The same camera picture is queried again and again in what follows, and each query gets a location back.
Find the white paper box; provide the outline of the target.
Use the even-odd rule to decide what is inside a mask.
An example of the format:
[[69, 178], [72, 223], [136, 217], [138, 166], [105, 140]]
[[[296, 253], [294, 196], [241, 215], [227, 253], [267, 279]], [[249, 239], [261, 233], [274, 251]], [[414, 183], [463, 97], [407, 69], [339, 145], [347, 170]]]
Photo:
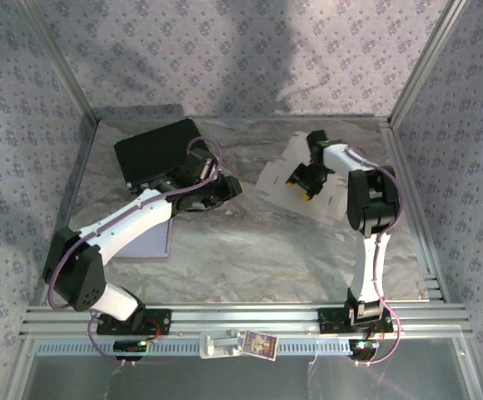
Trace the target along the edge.
[[256, 183], [258, 195], [280, 211], [320, 223], [342, 221], [346, 217], [347, 188], [336, 174], [327, 176], [322, 190], [311, 200], [303, 197], [304, 190], [300, 186], [286, 185], [286, 180], [300, 163], [310, 162], [307, 136], [306, 132], [295, 132], [281, 156], [266, 164]]

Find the pale lavender paper box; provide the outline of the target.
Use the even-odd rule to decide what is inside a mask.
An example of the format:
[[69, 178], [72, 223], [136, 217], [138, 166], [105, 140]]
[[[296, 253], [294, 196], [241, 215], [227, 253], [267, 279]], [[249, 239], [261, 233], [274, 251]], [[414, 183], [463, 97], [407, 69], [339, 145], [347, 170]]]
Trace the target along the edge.
[[115, 258], [166, 258], [169, 255], [172, 221], [152, 227], [120, 249]]

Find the black hard case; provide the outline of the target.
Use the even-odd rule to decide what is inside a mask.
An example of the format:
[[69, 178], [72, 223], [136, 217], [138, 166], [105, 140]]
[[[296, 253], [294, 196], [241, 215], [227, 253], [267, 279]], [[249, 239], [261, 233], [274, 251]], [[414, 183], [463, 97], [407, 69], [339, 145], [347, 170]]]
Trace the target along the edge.
[[201, 133], [191, 119], [170, 123], [118, 141], [114, 146], [122, 175], [131, 193], [180, 167], [187, 158], [187, 146]]

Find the colourful printed card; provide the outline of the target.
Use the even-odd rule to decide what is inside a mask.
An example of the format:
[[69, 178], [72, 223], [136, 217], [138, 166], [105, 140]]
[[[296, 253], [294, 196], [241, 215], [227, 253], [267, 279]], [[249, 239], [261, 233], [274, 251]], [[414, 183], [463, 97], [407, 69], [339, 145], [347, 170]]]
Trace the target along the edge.
[[241, 353], [275, 362], [278, 344], [279, 337], [277, 336], [256, 331], [246, 331], [241, 345]]

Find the black left controller board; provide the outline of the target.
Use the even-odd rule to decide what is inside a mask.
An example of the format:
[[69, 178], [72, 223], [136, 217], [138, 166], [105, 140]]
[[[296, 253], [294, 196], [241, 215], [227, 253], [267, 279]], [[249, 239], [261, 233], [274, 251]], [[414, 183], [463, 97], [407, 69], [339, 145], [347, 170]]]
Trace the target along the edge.
[[142, 353], [147, 352], [147, 341], [117, 340], [112, 345], [112, 351], [120, 362], [138, 362], [142, 359]]

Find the black controller board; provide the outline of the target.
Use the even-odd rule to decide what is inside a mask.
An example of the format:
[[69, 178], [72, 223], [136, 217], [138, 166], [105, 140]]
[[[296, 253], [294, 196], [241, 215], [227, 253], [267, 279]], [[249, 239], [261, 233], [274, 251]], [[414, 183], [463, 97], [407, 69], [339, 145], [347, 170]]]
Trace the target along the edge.
[[350, 340], [349, 358], [359, 363], [370, 363], [375, 358], [379, 346], [377, 340]]
[[147, 341], [117, 340], [112, 345], [112, 351], [120, 362], [138, 362], [142, 359], [142, 353], [147, 352]]

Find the black right controller board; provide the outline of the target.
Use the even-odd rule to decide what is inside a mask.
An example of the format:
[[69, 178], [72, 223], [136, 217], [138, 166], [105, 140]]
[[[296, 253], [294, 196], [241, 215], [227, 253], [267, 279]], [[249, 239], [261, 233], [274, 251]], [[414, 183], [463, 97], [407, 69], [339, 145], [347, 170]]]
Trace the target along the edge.
[[377, 340], [350, 340], [349, 358], [359, 363], [370, 363], [375, 358], [379, 346]]

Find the grey metal sheet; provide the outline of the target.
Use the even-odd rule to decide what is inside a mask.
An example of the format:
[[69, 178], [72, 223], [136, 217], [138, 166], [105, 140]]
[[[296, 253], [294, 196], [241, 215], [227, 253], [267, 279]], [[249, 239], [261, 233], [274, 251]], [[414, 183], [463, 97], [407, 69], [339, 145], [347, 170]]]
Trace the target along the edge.
[[99, 357], [40, 357], [22, 400], [471, 400], [450, 362], [393, 357], [355, 366], [346, 357], [160, 357], [117, 367]]

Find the aluminium side rail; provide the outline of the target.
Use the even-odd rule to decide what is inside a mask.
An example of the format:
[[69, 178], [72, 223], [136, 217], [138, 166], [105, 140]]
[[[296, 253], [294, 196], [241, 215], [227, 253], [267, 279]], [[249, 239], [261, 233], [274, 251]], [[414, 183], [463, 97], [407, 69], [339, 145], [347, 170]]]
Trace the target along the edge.
[[86, 115], [83, 115], [78, 128], [80, 139], [80, 146], [78, 150], [66, 150], [64, 153], [71, 156], [73, 164], [71, 172], [69, 173], [66, 185], [63, 189], [60, 202], [58, 204], [56, 222], [50, 230], [49, 236], [44, 242], [42, 248], [42, 258], [39, 267], [40, 276], [33, 289], [32, 298], [29, 301], [29, 306], [39, 306], [46, 303], [47, 298], [47, 284], [43, 277], [43, 269], [47, 260], [47, 255], [51, 247], [54, 234], [60, 229], [68, 225], [71, 216], [72, 208], [77, 199], [78, 190], [82, 181], [89, 153], [91, 151], [92, 142], [97, 130], [98, 120], [94, 118], [90, 120]]
[[406, 221], [416, 245], [429, 300], [450, 303], [451, 296], [401, 141], [392, 131], [388, 122], [381, 122], [380, 128], [388, 158], [401, 180], [401, 187], [406, 198]]

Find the aluminium mounting rail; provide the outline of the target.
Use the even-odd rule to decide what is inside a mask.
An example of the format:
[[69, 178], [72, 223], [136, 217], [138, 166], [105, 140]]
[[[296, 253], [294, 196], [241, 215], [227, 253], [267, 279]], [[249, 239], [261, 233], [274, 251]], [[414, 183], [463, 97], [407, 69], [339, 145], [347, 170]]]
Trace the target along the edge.
[[[392, 317], [394, 332], [405, 338], [445, 337], [453, 333], [472, 334], [463, 305], [442, 302], [396, 302], [391, 305], [397, 314]], [[202, 332], [237, 329], [295, 337], [321, 334], [317, 309], [328, 305], [311, 303], [263, 304], [176, 304], [167, 335], [190, 337]], [[56, 312], [43, 307], [30, 307], [20, 328], [22, 338], [82, 338], [87, 335], [90, 314], [87, 312]], [[329, 337], [353, 337], [355, 333], [323, 334]]]

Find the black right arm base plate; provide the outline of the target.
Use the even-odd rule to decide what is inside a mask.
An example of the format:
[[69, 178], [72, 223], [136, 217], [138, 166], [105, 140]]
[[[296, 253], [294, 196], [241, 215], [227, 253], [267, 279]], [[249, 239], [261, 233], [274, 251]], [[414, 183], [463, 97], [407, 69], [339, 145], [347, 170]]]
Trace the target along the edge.
[[323, 307], [317, 309], [321, 334], [330, 333], [393, 333], [391, 314], [387, 308], [374, 317], [354, 319], [346, 307]]

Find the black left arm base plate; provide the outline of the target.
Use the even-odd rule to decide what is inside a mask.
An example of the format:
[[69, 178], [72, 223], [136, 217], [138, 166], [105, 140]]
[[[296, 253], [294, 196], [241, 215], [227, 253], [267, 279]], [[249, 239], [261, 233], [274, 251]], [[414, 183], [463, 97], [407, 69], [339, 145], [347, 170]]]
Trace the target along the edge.
[[101, 336], [156, 336], [170, 331], [172, 311], [170, 309], [144, 308], [135, 312], [126, 321], [119, 321], [107, 314], [100, 316], [96, 333]]

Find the white plastic bracket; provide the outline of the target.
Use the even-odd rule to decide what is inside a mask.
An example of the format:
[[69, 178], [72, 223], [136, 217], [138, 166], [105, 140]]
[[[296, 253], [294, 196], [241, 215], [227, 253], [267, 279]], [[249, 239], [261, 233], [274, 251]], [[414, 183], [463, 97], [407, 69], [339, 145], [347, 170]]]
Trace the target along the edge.
[[234, 358], [242, 354], [242, 332], [237, 329], [201, 332], [199, 356], [202, 359]]

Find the aluminium frame post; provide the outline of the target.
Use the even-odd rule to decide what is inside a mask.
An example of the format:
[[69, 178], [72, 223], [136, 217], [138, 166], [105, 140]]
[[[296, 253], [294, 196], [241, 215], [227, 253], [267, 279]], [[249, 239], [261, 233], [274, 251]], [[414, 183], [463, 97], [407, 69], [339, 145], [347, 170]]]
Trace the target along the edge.
[[389, 127], [392, 130], [397, 129], [401, 125], [469, 1], [447, 0], [438, 21], [431, 31], [431, 35], [421, 50], [406, 84], [387, 118]]
[[90, 126], [96, 127], [98, 119], [95, 116], [92, 105], [76, 79], [70, 64], [67, 62], [62, 49], [59, 47], [39, 7], [34, 0], [15, 0], [15, 2], [26, 18], [34, 36], [40, 42], [55, 73], [62, 81], [76, 108], [86, 118]]

